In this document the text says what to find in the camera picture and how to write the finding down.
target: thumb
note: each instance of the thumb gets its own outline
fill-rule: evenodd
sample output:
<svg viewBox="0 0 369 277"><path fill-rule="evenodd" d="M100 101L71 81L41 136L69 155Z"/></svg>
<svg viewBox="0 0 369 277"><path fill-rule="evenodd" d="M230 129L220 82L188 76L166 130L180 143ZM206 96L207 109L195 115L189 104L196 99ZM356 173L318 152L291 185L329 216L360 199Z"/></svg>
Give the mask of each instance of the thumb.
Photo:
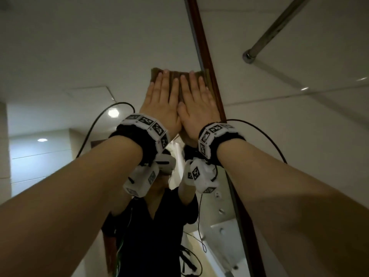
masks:
<svg viewBox="0 0 369 277"><path fill-rule="evenodd" d="M178 103L177 112L183 123L190 118L187 112L187 107L183 102Z"/></svg>

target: recessed light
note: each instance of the recessed light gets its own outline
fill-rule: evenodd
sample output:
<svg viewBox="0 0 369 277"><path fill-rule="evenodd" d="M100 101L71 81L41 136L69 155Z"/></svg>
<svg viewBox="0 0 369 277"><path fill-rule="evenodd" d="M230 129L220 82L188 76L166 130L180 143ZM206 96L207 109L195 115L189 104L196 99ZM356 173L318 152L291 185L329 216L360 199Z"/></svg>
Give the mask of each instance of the recessed light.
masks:
<svg viewBox="0 0 369 277"><path fill-rule="evenodd" d="M108 111L108 115L110 117L118 117L119 116L119 111L117 109L110 109Z"/></svg>

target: person's left hand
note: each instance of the person's left hand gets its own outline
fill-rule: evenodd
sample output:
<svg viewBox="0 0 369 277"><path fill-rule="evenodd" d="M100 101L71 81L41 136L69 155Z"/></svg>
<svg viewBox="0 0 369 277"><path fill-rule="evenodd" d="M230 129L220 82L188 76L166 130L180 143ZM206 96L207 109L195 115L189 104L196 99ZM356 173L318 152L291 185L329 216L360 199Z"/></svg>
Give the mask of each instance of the person's left hand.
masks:
<svg viewBox="0 0 369 277"><path fill-rule="evenodd" d="M155 83L151 82L147 89L145 101L140 109L141 114L149 115L159 120L168 130L170 139L178 134L182 128L177 113L179 81L173 80L169 97L169 70L159 73Z"/></svg>

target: hand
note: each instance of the hand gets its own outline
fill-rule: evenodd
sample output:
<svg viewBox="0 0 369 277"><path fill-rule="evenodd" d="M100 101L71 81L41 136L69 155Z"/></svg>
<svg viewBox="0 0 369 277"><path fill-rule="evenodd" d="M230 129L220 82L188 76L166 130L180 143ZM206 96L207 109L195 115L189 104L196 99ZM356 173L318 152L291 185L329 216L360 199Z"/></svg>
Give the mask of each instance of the hand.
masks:
<svg viewBox="0 0 369 277"><path fill-rule="evenodd" d="M210 90L205 87L203 77L199 78L197 84L196 76L190 72L190 85L185 76L181 76L183 102L179 102L178 114L188 136L193 140L199 139L201 129L209 123L220 122L217 104Z"/></svg>
<svg viewBox="0 0 369 277"><path fill-rule="evenodd" d="M145 101L140 109L141 114L146 114L159 120L168 130L171 140L182 128L177 113L178 92L179 81L174 79L169 97L169 70L165 69L164 74L158 74L155 83L150 83Z"/></svg>

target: metal pole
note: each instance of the metal pole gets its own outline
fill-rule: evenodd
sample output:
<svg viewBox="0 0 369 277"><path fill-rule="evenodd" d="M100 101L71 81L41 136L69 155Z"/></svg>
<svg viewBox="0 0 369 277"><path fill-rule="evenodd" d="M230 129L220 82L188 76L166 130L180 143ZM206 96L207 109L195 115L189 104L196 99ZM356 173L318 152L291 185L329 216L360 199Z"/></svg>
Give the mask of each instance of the metal pole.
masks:
<svg viewBox="0 0 369 277"><path fill-rule="evenodd" d="M245 51L242 55L243 60L251 64L254 62L259 52L290 22L290 20L299 13L299 11L310 0L293 0L287 9L277 18L277 20L269 27L261 38L252 46L251 49Z"/></svg>

